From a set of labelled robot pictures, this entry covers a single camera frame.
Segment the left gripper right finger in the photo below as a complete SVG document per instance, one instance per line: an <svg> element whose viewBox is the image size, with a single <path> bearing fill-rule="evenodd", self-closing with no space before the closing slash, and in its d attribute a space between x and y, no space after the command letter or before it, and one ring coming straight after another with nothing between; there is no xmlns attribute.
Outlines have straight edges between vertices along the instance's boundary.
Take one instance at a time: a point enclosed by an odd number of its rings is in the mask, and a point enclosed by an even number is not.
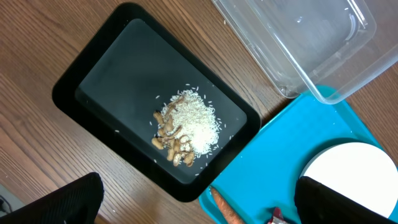
<svg viewBox="0 0 398 224"><path fill-rule="evenodd" d="M306 176L296 183L294 202L306 224L397 224Z"/></svg>

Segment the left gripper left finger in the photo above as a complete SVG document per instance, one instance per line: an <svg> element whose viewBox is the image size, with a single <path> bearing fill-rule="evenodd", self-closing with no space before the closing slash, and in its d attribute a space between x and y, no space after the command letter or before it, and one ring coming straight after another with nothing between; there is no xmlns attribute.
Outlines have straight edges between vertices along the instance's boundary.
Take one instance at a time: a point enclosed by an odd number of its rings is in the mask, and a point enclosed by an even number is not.
<svg viewBox="0 0 398 224"><path fill-rule="evenodd" d="M1 217L1 224L94 224L103 199L101 177L90 172Z"/></svg>

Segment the pink plate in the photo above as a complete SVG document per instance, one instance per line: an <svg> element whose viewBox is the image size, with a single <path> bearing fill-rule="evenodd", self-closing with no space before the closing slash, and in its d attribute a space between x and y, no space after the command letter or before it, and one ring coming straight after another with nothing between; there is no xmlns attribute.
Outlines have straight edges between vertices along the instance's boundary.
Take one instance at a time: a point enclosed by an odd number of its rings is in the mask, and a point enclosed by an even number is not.
<svg viewBox="0 0 398 224"><path fill-rule="evenodd" d="M348 142L329 147L308 162L301 176L397 221L397 167L376 146Z"/></svg>

